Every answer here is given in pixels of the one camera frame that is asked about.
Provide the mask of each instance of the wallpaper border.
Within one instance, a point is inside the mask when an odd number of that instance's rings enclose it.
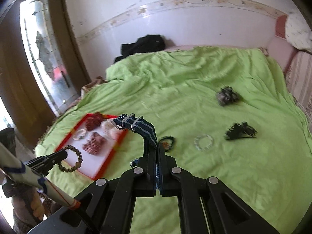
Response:
[[[115,16],[100,24],[85,35],[77,37],[76,40],[78,45],[82,45],[101,35],[103,32],[108,31],[109,29],[139,17],[146,17],[161,11],[203,6],[243,9],[257,12],[275,19],[279,16],[286,15],[282,11],[251,0],[160,0],[130,9],[118,16]]]

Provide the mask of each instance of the green bedsheet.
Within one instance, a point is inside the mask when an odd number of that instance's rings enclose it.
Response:
[[[86,113],[143,115],[158,138],[176,138],[169,155],[179,167],[219,177],[281,234],[293,232],[312,201],[312,139],[275,60],[258,49],[196,47],[132,55],[109,67],[107,79],[57,120],[36,147],[38,156],[52,153]],[[226,85],[242,101],[219,106],[216,92]],[[257,139],[226,141],[226,130],[242,121]],[[201,134],[214,140],[205,152],[194,146]],[[129,132],[104,177],[119,177],[142,154],[143,139]],[[72,196],[91,182],[56,166],[48,178]],[[138,198],[131,233],[180,233],[177,199]]]

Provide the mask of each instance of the door window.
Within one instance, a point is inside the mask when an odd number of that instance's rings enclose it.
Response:
[[[77,97],[67,74],[51,24],[48,0],[26,0],[20,6],[21,35],[33,76],[56,116]]]

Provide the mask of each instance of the door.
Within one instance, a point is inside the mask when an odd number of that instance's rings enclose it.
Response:
[[[63,4],[17,0],[0,24],[0,96],[32,145],[89,83]]]

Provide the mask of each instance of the white bracelet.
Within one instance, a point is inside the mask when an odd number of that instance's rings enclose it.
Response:
[[[73,139],[76,141],[82,140],[87,135],[86,129],[79,129],[76,131],[76,133],[73,135]]]
[[[210,141],[209,141],[208,145],[202,149],[199,146],[199,141],[205,137],[208,137]],[[208,150],[213,145],[213,138],[209,134],[199,135],[195,138],[194,144],[195,144],[196,149],[198,149],[199,151],[205,151],[205,150]]]

